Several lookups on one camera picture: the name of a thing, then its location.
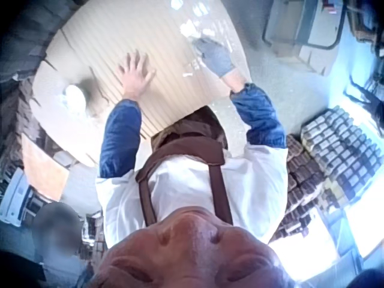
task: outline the concrete floor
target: concrete floor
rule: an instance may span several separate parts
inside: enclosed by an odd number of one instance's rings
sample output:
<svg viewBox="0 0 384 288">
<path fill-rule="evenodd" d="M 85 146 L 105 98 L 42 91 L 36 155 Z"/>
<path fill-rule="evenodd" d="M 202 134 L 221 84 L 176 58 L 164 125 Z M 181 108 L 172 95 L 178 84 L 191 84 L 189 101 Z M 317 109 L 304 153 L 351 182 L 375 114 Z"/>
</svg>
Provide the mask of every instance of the concrete floor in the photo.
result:
<svg viewBox="0 0 384 288">
<path fill-rule="evenodd" d="M 343 97 L 349 75 L 351 74 L 358 84 L 364 85 L 370 75 L 374 56 L 370 51 L 370 45 L 355 40 L 347 21 L 332 72 L 328 77 L 323 77 L 294 70 L 282 64 L 262 41 L 262 31 L 273 0 L 223 0 L 223 3 L 242 41 L 252 80 L 271 98 L 287 134 L 299 133 L 305 121 L 327 107 L 338 104 L 342 107 L 354 107 Z M 358 96 L 356 91 L 348 91 Z M 211 107 L 226 131 L 230 152 L 233 156 L 241 155 L 246 143 L 246 125 L 240 120 L 229 98 L 215 101 Z M 350 113 L 353 117 L 354 113 L 359 116 L 359 110 L 352 109 Z M 137 155 L 136 170 L 142 167 L 150 153 L 149 142 L 142 143 Z M 82 180 L 71 181 L 67 185 L 63 200 L 70 205 L 76 203 L 76 210 L 81 214 L 90 213 L 93 209 L 100 208 L 95 205 L 97 203 L 95 189 L 89 185 L 93 182 L 91 177 L 97 174 L 97 170 L 78 165 L 81 167 L 71 173 L 78 173 L 84 169 L 89 171 L 80 177 L 79 175 L 71 177 Z M 84 181 L 85 176 L 89 177 L 87 181 Z M 88 199 L 86 209 L 83 211 L 78 195 Z"/>
</svg>

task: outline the gray glove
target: gray glove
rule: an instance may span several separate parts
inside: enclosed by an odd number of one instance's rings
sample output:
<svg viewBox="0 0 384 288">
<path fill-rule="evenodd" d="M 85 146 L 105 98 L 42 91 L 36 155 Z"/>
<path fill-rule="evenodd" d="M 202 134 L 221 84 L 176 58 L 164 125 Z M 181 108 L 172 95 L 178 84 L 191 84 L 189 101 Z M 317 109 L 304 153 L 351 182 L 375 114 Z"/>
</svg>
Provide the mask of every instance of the gray glove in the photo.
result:
<svg viewBox="0 0 384 288">
<path fill-rule="evenodd" d="M 220 43 L 205 37 L 195 40 L 193 44 L 202 54 L 203 63 L 218 77 L 223 77 L 235 68 L 228 49 Z"/>
</svg>

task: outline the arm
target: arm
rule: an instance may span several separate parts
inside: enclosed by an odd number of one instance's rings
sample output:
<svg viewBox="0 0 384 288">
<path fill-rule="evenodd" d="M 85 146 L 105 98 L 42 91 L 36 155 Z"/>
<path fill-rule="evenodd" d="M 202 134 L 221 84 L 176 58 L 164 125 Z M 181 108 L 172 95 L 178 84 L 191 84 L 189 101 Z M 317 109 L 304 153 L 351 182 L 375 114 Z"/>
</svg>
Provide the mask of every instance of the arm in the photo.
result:
<svg viewBox="0 0 384 288">
<path fill-rule="evenodd" d="M 251 145 L 287 148 L 284 128 L 263 90 L 255 84 L 246 84 L 240 92 L 231 94 L 231 100 L 241 119 L 251 127 L 247 132 Z"/>
<path fill-rule="evenodd" d="M 286 135 L 270 99 L 255 84 L 246 84 L 245 77 L 232 64 L 229 51 L 209 38 L 197 39 L 194 45 L 205 65 L 232 90 L 233 104 L 241 119 L 251 126 L 248 142 L 286 148 Z"/>
<path fill-rule="evenodd" d="M 137 101 L 155 76 L 154 70 L 146 72 L 147 58 L 135 52 L 127 55 L 124 67 L 119 66 L 124 94 L 107 120 L 100 155 L 101 178 L 122 177 L 134 169 L 142 123 Z"/>
<path fill-rule="evenodd" d="M 134 169 L 142 123 L 139 105 L 122 100 L 108 117 L 100 155 L 100 177 L 122 177 Z"/>
</svg>

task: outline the white shirt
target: white shirt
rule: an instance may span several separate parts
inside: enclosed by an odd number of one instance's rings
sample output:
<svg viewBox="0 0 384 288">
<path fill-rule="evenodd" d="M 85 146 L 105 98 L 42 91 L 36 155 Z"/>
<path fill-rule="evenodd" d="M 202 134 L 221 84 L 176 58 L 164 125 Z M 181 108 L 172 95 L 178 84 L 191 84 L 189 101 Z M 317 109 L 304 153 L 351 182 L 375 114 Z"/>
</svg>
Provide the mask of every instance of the white shirt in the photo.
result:
<svg viewBox="0 0 384 288">
<path fill-rule="evenodd" d="M 249 143 L 241 158 L 224 151 L 226 163 L 221 171 L 233 225 L 264 243 L 272 238 L 286 210 L 287 152 Z M 136 174 L 132 170 L 121 178 L 96 181 L 108 247 L 145 228 Z M 192 157 L 173 156 L 162 162 L 149 179 L 149 189 L 158 221 L 186 206 L 201 206 L 215 213 L 208 166 Z"/>
</svg>

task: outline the bright window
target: bright window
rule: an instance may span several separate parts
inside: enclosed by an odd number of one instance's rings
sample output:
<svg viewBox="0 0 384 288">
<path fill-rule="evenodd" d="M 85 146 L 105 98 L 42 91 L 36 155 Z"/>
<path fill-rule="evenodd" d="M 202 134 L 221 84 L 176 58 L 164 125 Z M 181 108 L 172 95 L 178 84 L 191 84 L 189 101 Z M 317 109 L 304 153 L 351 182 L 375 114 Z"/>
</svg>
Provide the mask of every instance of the bright window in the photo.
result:
<svg viewBox="0 0 384 288">
<path fill-rule="evenodd" d="M 286 237 L 270 243 L 287 273 L 296 281 L 305 281 L 331 267 L 338 259 L 334 242 L 319 213 L 313 209 L 314 219 L 308 226 L 309 234 Z"/>
<path fill-rule="evenodd" d="M 384 171 L 379 172 L 361 199 L 346 208 L 359 252 L 366 257 L 384 239 Z"/>
</svg>

